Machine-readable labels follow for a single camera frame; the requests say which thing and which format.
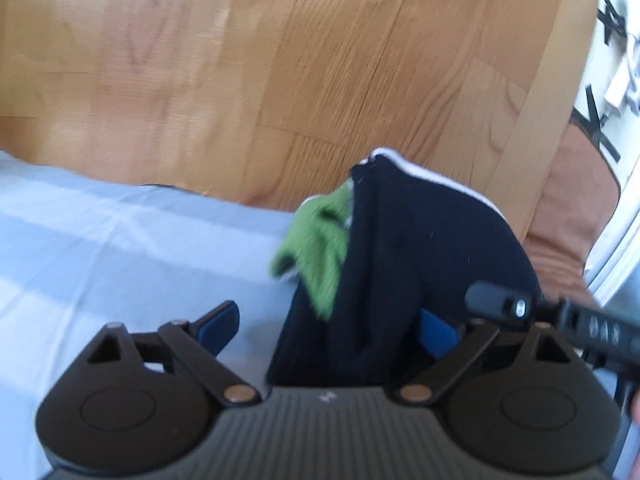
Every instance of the light blue bed sheet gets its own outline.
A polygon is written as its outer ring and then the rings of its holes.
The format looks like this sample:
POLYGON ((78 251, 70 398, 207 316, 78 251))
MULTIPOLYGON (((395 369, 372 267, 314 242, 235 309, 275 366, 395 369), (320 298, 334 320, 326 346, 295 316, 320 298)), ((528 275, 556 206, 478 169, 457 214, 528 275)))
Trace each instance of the light blue bed sheet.
POLYGON ((263 388, 295 287, 268 262, 291 217, 0 152, 0 479, 49 469, 37 406, 110 320, 149 331, 235 300, 240 331, 220 360, 263 388))

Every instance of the metal rivet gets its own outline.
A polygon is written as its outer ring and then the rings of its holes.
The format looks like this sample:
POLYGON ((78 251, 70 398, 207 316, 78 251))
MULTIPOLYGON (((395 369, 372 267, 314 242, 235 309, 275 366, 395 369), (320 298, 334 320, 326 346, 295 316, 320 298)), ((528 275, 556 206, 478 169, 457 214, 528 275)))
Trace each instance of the metal rivet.
POLYGON ((407 402, 426 402, 433 397, 433 391, 424 384, 408 384, 400 389, 400 397, 407 402))
POLYGON ((524 317, 527 312, 527 302, 524 300, 518 300, 516 302, 516 316, 524 317))
POLYGON ((255 399, 256 391, 247 384, 234 384, 229 386, 222 394, 229 402, 249 402, 255 399))

